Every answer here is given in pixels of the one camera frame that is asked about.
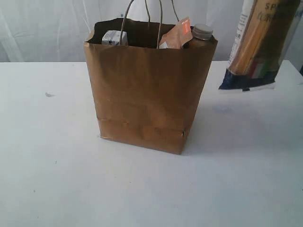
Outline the brown paper shopping bag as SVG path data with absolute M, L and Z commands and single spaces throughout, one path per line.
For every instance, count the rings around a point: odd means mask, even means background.
M 101 138 L 182 153 L 218 42 L 160 49 L 172 28 L 126 17 L 94 25 L 84 52 Z M 101 44 L 108 30 L 127 32 L 128 45 Z

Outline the small blue white milk carton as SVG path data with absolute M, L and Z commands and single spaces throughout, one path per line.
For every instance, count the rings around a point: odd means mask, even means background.
M 102 37 L 101 44 L 103 45 L 128 45 L 127 32 L 108 30 Z

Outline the brown kraft pouch orange label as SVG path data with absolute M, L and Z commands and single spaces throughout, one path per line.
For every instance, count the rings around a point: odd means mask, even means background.
M 190 19 L 186 17 L 164 34 L 160 40 L 160 49 L 181 49 L 184 44 L 193 39 Z

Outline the yellow grain bottle white cap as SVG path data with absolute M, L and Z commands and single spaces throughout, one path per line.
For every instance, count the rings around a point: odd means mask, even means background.
M 213 36 L 213 29 L 205 24 L 195 24 L 191 30 L 192 39 L 183 45 L 183 49 L 206 46 Z

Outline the spaghetti package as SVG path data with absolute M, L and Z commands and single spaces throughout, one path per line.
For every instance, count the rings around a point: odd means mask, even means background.
M 245 0 L 219 89 L 272 87 L 302 14 L 301 0 Z

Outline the white backdrop curtain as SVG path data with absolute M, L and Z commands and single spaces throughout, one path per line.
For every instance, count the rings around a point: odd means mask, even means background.
M 95 23 L 127 16 L 138 21 L 210 26 L 214 59 L 227 60 L 242 11 L 241 0 L 3 0 L 1 61 L 84 61 L 83 42 Z

